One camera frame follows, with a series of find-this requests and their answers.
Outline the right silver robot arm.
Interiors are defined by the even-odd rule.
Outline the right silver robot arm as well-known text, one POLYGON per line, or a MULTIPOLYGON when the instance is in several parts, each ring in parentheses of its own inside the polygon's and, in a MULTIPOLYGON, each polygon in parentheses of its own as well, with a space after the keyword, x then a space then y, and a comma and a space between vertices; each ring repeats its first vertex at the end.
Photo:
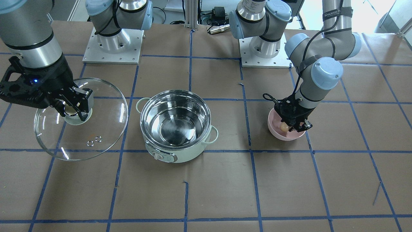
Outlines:
MULTIPOLYGON (((1 80, 1 99, 22 106, 53 107, 71 125, 89 120, 92 90, 74 83, 72 72, 54 35, 47 14, 53 0, 2 0, 1 39, 12 53, 1 80)), ((153 23, 150 0, 87 0, 87 13, 107 52, 127 50, 125 29, 149 30, 153 23)), ((281 0, 242 0, 229 15, 237 39, 256 37, 278 43, 292 16, 281 0)))

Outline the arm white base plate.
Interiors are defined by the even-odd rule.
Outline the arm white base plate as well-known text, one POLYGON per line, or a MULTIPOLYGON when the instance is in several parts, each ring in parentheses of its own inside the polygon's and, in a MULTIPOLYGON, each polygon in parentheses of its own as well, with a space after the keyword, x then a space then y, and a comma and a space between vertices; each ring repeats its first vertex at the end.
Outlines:
POLYGON ((91 37, 83 56, 85 63, 139 64, 143 30, 122 29, 117 35, 105 37, 95 34, 91 37))
POLYGON ((293 64, 285 52, 285 45, 284 34, 277 42, 264 41, 259 36, 239 39, 242 66, 244 68, 291 68, 293 64))

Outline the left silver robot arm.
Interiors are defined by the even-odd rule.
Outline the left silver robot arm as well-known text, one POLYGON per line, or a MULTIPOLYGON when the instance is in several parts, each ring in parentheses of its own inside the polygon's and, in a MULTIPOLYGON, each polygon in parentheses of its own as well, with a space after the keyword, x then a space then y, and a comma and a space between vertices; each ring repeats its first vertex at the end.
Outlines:
POLYGON ((343 75, 341 60, 359 53, 361 40, 352 32, 350 0, 324 0, 323 29, 312 38, 304 33, 281 39, 292 17, 282 0, 242 0, 229 14, 230 31, 236 39, 251 38, 249 54, 272 61, 284 51, 298 74, 292 94, 282 100, 269 97, 280 117, 277 129, 303 132, 312 128, 309 115, 338 84, 343 75))

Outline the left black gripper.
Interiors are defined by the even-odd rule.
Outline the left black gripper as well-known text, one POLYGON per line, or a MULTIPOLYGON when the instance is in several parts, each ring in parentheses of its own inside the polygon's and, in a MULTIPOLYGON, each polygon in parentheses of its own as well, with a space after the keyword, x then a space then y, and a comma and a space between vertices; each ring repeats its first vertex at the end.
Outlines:
POLYGON ((302 131, 307 131, 313 125, 308 121, 308 116, 315 109, 315 102, 308 101, 304 97, 287 97, 282 100, 272 98, 274 102, 274 110, 281 117, 281 122, 288 125, 288 132, 297 131, 301 128, 302 131))

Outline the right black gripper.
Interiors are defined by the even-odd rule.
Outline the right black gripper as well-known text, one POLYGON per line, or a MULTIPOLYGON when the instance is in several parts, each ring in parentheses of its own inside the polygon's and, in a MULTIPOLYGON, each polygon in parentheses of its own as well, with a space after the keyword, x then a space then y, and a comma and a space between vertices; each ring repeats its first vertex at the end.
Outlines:
POLYGON ((53 107, 66 117, 65 102, 69 103, 69 122, 87 122, 92 115, 94 91, 77 88, 64 55, 43 68, 27 68, 19 57, 9 58, 2 80, 1 99, 33 108, 53 107))

